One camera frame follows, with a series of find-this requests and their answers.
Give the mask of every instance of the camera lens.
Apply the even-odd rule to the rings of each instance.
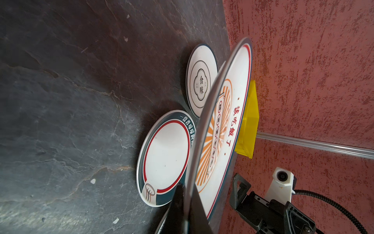
[[[287,179],[288,179],[288,175],[287,173],[285,173],[284,171],[280,171],[278,172],[277,174],[277,178],[282,181],[282,182],[285,182]]]

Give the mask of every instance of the red stripe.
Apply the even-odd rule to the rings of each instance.
[[[158,192],[158,193],[167,192],[169,189],[173,188],[174,185],[176,185],[176,183],[180,180],[180,178],[182,177],[182,175],[183,175],[183,173],[184,173],[184,171],[185,171],[185,169],[186,169],[187,162],[188,162],[188,157],[189,157],[189,155],[190,155],[190,145],[191,145],[191,144],[190,144],[190,135],[188,134],[187,127],[186,127],[184,124],[182,124],[182,122],[179,121],[179,120],[170,120],[170,121],[164,123],[164,124],[163,124],[163,125],[162,125],[162,126],[161,126],[157,131],[156,131],[156,133],[153,135],[151,141],[149,142],[149,145],[148,145],[147,151],[146,151],[146,153],[145,153],[144,164],[143,164],[143,165],[144,165],[144,166],[143,166],[144,182],[147,181],[147,176],[145,175],[145,161],[146,161],[146,159],[147,159],[147,154],[148,154],[149,146],[151,145],[151,143],[152,143],[154,137],[157,135],[157,133],[158,133],[158,132],[163,128],[163,127],[165,127],[166,125],[171,124],[171,123],[177,123],[177,124],[180,124],[180,125],[184,128],[184,130],[186,131],[187,139],[188,139],[187,158],[186,158],[186,162],[184,163],[184,167],[183,167],[183,169],[182,169],[182,172],[181,172],[181,174],[178,176],[178,178],[176,179],[176,181],[174,181],[174,183],[173,183],[172,185],[170,185],[169,187],[167,187],[166,189],[157,189],[157,192]]]
[[[246,101],[246,100],[247,100],[247,95],[248,95],[249,76],[251,75],[251,62],[252,62],[252,61],[251,61],[251,49],[249,48],[249,46],[248,46],[247,44],[245,44],[244,47],[247,48],[247,50],[248,50],[248,54],[249,54],[248,81],[247,81],[247,90],[246,90],[246,92],[245,92],[245,101]],[[239,131],[236,131],[235,139],[237,138],[238,133],[239,133]],[[224,174],[224,175],[226,175],[227,168],[229,167],[229,162],[230,162],[230,160],[231,160],[231,155],[232,155],[232,153],[233,153],[233,150],[234,150],[234,146],[233,146],[233,148],[232,148],[232,150],[231,150],[230,158],[229,158],[229,161],[227,162],[227,166],[226,166],[226,170],[225,170],[225,174]],[[207,215],[207,218],[209,218],[209,216],[210,216],[210,214],[211,214],[211,212],[212,212],[212,209],[213,209],[214,204],[215,204],[215,202],[216,202],[216,200],[217,200],[218,194],[220,193],[221,186],[222,186],[222,183],[223,183],[223,180],[224,180],[224,179],[225,179],[225,176],[222,177],[222,181],[221,181],[221,184],[220,184],[220,188],[218,189],[218,192],[217,192],[217,194],[216,194],[216,196],[215,196],[215,199],[214,199],[213,205],[212,205],[212,207],[210,208],[210,211],[209,211],[209,213],[208,213],[208,215]]]

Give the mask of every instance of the white plate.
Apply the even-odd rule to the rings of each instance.
[[[142,200],[159,207],[171,201],[175,186],[184,183],[195,124],[185,111],[164,114],[149,131],[140,150],[137,187]]]
[[[196,184],[208,218],[214,209],[237,141],[248,94],[251,64],[251,43],[244,38],[233,49],[212,85],[186,172],[185,213],[192,196],[192,181]]]
[[[212,49],[205,44],[197,45],[188,60],[186,90],[188,104],[198,118],[217,76],[217,61]]]

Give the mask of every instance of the white speck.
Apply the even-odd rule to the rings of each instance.
[[[86,49],[88,49],[88,47],[87,47]],[[83,53],[83,52],[85,52],[85,50],[86,50],[86,49],[82,50],[82,51],[81,51],[80,53]]]

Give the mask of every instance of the black cable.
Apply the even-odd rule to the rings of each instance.
[[[310,197],[315,197],[315,198],[318,198],[330,205],[332,205],[333,207],[335,207],[336,209],[340,210],[340,212],[342,212],[345,216],[347,216],[349,218],[349,220],[352,221],[352,223],[354,225],[356,225],[357,229],[362,233],[362,234],[368,234],[368,232],[365,230],[365,228],[362,226],[362,224],[356,219],[356,217],[354,217],[348,210],[346,210],[343,206],[339,205],[338,203],[334,202],[333,200],[331,200],[330,198],[327,198],[321,194],[318,194],[316,192],[310,192],[308,190],[301,190],[301,189],[297,189],[295,190],[295,194],[296,195],[306,195],[306,196],[310,196]]]

